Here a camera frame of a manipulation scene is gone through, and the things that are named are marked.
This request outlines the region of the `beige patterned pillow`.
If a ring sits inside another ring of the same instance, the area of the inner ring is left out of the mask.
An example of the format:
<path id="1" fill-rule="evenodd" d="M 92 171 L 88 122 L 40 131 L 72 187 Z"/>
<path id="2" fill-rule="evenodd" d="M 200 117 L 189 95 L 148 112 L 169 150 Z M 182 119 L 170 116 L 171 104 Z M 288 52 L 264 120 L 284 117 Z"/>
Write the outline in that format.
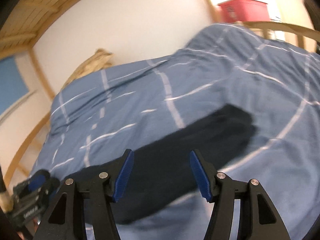
<path id="1" fill-rule="evenodd" d="M 82 64 L 80 64 L 76 70 L 71 74 L 71 76 L 63 84 L 61 90 L 66 88 L 74 80 L 80 79 L 86 75 L 93 72 L 100 71 L 102 69 L 110 68 L 113 66 L 111 59 L 114 56 L 113 53 L 106 51 L 103 48 L 99 48 L 95 53 L 86 59 Z"/>

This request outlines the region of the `dark navy pants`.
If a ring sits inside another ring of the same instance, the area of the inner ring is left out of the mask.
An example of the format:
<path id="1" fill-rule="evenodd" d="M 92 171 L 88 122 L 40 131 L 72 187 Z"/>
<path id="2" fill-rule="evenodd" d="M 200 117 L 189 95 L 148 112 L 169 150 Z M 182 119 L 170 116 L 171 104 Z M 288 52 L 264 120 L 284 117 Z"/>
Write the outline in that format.
<path id="1" fill-rule="evenodd" d="M 74 175 L 83 180 L 114 163 L 127 149 L 134 164 L 124 196 L 112 206 L 118 224 L 148 217 L 197 187 L 189 164 L 192 150 L 200 150 L 207 161 L 221 168 L 241 156 L 256 132 L 253 116 L 233 105 L 225 105 L 183 129 L 145 142 L 159 125 L 131 124 L 114 135 L 83 142 L 71 133 L 62 151 L 63 159 L 50 172 L 59 179 Z"/>

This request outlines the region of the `blue checked duvet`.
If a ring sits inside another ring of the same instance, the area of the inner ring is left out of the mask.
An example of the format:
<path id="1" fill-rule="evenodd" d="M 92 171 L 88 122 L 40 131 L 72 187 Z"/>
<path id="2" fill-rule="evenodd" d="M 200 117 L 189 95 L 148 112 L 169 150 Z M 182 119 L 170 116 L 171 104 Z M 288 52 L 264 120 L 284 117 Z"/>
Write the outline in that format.
<path id="1" fill-rule="evenodd" d="M 256 131 L 241 150 L 209 149 L 236 180 L 255 178 L 291 239 L 319 217 L 319 55 L 234 24 L 201 30 L 176 53 L 91 73 L 67 85 L 32 168 L 63 179 L 181 131 L 225 105 Z"/>

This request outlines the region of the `blue wall panel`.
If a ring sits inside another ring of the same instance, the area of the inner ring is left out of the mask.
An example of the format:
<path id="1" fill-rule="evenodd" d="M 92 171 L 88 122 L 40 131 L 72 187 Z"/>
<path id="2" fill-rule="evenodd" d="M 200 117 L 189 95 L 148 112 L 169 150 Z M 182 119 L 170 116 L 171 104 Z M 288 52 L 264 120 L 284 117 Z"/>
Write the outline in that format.
<path id="1" fill-rule="evenodd" d="M 4 58 L 0 63 L 0 113 L 29 93 L 13 56 Z"/>

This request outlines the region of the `red plastic storage bin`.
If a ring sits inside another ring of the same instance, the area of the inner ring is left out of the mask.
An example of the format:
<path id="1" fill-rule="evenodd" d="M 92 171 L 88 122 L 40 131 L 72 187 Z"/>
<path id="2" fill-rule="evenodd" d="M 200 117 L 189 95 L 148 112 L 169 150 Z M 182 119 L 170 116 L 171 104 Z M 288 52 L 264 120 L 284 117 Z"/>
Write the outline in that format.
<path id="1" fill-rule="evenodd" d="M 228 0 L 217 5 L 219 22 L 270 21 L 267 3 L 256 0 Z"/>

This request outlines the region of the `wooden bed frame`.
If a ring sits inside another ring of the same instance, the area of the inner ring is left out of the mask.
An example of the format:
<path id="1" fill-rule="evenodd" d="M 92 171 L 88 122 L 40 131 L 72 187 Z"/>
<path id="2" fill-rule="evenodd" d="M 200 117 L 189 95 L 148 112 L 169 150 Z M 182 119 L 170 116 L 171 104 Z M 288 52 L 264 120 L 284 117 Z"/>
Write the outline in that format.
<path id="1" fill-rule="evenodd" d="M 96 49 L 122 64 L 174 52 L 199 29 L 222 21 L 227 0 L 8 0 L 1 11 L 1 58 L 13 57 L 28 92 L 1 115 L 7 186 L 25 179 L 49 129 L 65 81 Z M 319 30 L 316 0 L 262 0 L 278 24 Z"/>

